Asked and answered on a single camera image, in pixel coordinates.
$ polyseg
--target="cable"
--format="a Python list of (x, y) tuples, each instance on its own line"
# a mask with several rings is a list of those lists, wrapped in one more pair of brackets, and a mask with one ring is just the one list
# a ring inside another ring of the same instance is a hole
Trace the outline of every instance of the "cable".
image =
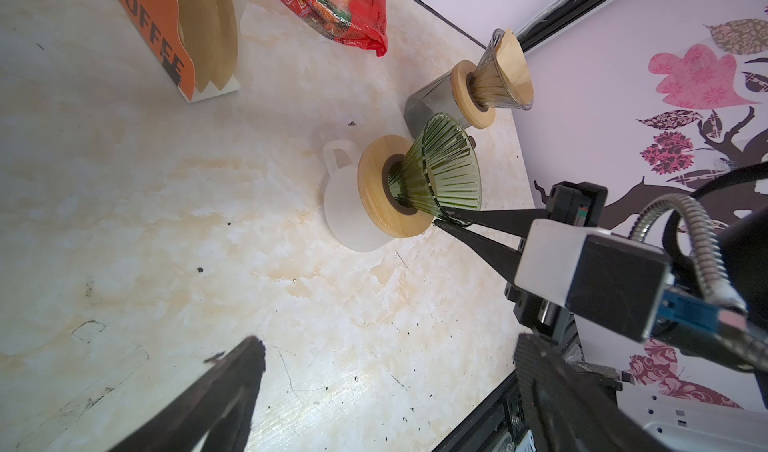
[[(693, 191), (690, 194), (690, 197), (702, 198), (715, 190), (738, 186), (739, 184), (761, 180), (762, 178), (768, 178), (768, 162), (762, 162), (728, 172), (724, 176), (717, 177)], [(667, 226), (664, 228), (664, 237), (661, 244), (664, 246), (664, 250), (666, 250), (672, 257), (672, 262), (691, 271), (694, 268), (693, 263), (682, 253), (680, 244), (677, 243), (677, 226), (679, 223), (680, 214), (672, 212), (672, 215), (667, 221)]]
[(676, 210), (688, 227), (696, 281), (704, 300), (746, 314), (746, 302), (728, 279), (712, 219), (695, 198), (685, 194), (667, 194), (657, 198), (640, 213), (629, 238), (645, 242), (650, 227), (670, 209)]
[(768, 334), (754, 324), (747, 324), (746, 331), (738, 338), (717, 335), (717, 340), (729, 351), (754, 367), (768, 372)]

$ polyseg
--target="wooden base ring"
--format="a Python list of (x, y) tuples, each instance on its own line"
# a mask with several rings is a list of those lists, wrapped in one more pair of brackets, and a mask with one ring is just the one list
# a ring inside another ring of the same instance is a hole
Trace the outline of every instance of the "wooden base ring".
[(453, 89), (453, 99), (467, 122), (475, 129), (486, 129), (493, 125), (493, 121), (496, 120), (496, 109), (480, 108), (469, 95), (467, 77), (475, 72), (476, 68), (476, 65), (468, 60), (457, 63), (451, 71), (451, 88)]
[(392, 158), (407, 154), (412, 144), (412, 140), (403, 136), (379, 137), (362, 153), (357, 167), (357, 189), (362, 205), (373, 223), (395, 238), (423, 234), (434, 219), (426, 212), (404, 208), (395, 202), (386, 184)]

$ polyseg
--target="coffee filter paper box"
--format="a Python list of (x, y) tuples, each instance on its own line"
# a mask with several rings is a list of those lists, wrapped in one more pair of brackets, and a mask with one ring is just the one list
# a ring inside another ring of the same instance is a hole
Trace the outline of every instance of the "coffee filter paper box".
[(240, 88), (247, 0), (119, 0), (188, 102)]

